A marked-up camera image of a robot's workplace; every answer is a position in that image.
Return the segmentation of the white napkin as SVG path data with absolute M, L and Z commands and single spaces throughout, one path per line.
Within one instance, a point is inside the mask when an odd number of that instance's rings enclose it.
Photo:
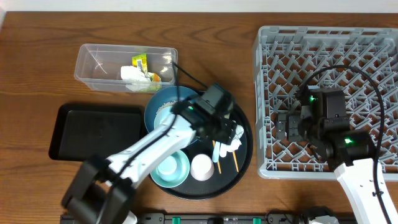
M 239 148 L 239 146 L 241 145 L 241 140 L 240 139 L 241 139 L 243 134 L 244 134 L 243 127 L 241 125 L 237 125 L 235 136 L 234 136 L 231 144 L 227 145 L 228 146 L 227 147 L 227 151 L 228 152 L 236 151 Z
M 126 88 L 133 92 L 150 92 L 154 90 L 149 73 L 135 66 L 122 66 L 121 79 L 126 82 Z

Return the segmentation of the pink cup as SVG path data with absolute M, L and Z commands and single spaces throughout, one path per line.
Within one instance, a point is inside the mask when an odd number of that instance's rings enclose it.
M 206 181 L 214 174 L 213 161 L 206 154 L 196 155 L 190 165 L 191 176 L 198 181 Z

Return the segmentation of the teal green bowl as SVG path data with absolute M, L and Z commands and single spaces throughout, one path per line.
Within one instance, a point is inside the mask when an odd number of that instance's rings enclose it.
M 156 168 L 150 173 L 151 179 L 160 187 L 174 188 L 182 184 L 190 173 L 190 162 L 187 155 L 183 151 L 177 151 L 171 155 L 177 160 L 177 178 L 174 181 L 167 182 L 162 180 L 156 171 Z

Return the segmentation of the yellow snack wrapper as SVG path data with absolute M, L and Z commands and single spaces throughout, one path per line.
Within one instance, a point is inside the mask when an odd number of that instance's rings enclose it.
M 144 74 L 144 77 L 149 78 L 152 82 L 162 81 L 158 74 L 148 71 L 147 54 L 139 54 L 133 56 L 132 65 L 138 68 Z

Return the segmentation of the light blue small bowl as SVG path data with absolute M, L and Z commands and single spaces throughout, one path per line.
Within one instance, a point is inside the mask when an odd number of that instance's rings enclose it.
M 158 126 L 160 126 L 170 114 L 158 114 L 155 116 L 154 120 L 154 129 L 156 129 Z

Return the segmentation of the light blue cup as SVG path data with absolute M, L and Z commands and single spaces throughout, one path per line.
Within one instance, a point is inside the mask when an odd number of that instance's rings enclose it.
M 162 180 L 171 182 L 177 178 L 177 168 L 177 160 L 169 156 L 157 166 L 156 171 Z

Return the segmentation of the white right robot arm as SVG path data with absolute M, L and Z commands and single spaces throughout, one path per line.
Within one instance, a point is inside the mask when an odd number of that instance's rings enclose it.
M 397 223 L 397 210 L 375 160 L 376 146 L 365 129 L 352 129 L 345 94 L 338 88 L 302 88 L 299 112 L 280 113 L 277 139 L 306 141 L 342 186 L 358 223 Z

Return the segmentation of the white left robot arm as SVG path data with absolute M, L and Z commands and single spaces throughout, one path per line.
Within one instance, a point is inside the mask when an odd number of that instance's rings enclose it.
M 200 99 L 176 102 L 167 119 L 131 147 L 82 163 L 62 198 L 62 207 L 80 223 L 137 223 L 131 204 L 142 181 L 195 137 L 230 144 L 236 123 L 225 115 L 233 107 L 232 102 Z

